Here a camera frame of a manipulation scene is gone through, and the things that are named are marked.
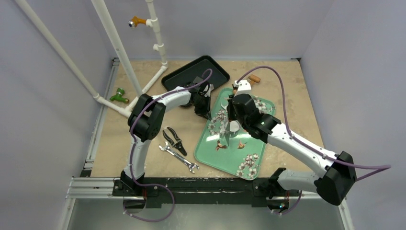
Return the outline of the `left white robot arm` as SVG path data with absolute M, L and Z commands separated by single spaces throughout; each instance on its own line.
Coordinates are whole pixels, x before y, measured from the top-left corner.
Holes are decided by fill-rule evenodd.
M 213 85 L 207 79 L 197 77 L 186 88 L 178 86 L 160 95 L 143 94 L 139 97 L 127 122 L 132 146 L 128 165 L 120 175 L 124 190 L 129 195 L 137 196 L 142 192 L 141 180 L 145 174 L 144 165 L 148 148 L 161 130 L 165 113 L 178 106 L 191 104 L 197 116 L 210 120 L 213 89 Z

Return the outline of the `green floral tray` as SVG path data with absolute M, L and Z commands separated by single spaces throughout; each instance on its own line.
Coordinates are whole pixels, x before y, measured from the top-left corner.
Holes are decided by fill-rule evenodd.
M 253 138 L 242 127 L 235 137 L 230 139 L 230 145 L 219 133 L 221 126 L 227 120 L 227 115 L 220 103 L 227 103 L 232 89 L 220 91 L 211 110 L 212 119 L 205 125 L 199 142 L 194 150 L 195 159 L 225 173 L 252 181 L 257 178 L 265 151 L 265 143 Z

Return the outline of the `black plastic tray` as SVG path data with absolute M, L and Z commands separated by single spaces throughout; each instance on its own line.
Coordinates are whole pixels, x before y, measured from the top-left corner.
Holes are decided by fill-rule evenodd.
M 205 55 L 168 74 L 161 83 L 167 91 L 172 91 L 178 86 L 187 88 L 197 77 L 204 80 L 208 74 L 203 72 L 207 69 L 213 71 L 207 82 L 213 85 L 214 89 L 230 80 L 230 75 L 212 57 Z

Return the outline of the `white dough ball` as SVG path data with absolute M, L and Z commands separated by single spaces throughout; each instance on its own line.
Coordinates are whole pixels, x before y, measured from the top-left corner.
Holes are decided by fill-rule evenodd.
M 221 135 L 236 135 L 241 129 L 241 125 L 238 121 L 226 121 L 220 128 L 219 133 Z

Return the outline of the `wooden dough roller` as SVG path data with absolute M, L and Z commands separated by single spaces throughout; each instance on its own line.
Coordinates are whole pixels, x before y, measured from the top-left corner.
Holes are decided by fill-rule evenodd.
M 261 82 L 261 78 L 258 77 L 258 76 L 256 76 L 256 75 L 253 75 L 253 74 L 249 75 L 248 78 L 245 79 L 245 80 L 248 80 L 248 81 L 251 83 L 251 87 L 252 87 L 253 85 L 259 84 L 259 83 Z

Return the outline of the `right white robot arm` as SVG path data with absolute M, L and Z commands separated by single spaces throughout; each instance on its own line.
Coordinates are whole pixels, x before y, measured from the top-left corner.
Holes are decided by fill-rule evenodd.
M 238 121 L 254 139 L 282 149 L 308 166 L 311 172 L 278 168 L 268 179 L 270 197 L 289 190 L 317 193 L 326 202 L 338 206 L 355 184 L 357 175 L 351 167 L 350 154 L 336 154 L 293 133 L 286 124 L 256 107 L 248 94 L 230 95 L 228 118 Z

